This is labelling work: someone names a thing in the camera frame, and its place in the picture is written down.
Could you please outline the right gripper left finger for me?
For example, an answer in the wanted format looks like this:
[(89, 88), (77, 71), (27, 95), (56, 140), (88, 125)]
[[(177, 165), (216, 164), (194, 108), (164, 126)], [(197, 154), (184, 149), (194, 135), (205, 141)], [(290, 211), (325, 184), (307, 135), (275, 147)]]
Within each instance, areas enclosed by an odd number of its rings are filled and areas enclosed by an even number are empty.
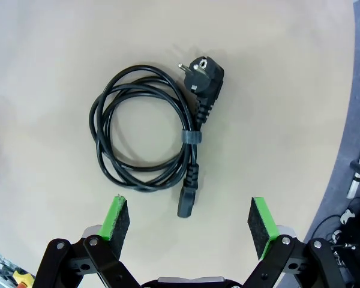
[(120, 261), (129, 225), (127, 200), (116, 196), (94, 234), (74, 244), (62, 238), (49, 242), (33, 286), (78, 287), (85, 275), (96, 274), (104, 287), (140, 287)]

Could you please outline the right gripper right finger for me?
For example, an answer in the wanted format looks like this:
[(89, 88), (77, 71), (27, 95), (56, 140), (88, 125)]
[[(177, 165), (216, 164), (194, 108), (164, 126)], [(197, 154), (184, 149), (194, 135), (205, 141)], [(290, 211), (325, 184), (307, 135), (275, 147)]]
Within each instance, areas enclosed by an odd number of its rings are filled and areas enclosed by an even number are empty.
[(247, 223), (259, 263), (242, 287), (274, 287), (281, 274), (294, 275), (300, 287), (346, 286), (331, 244), (282, 234), (264, 198), (251, 199)]

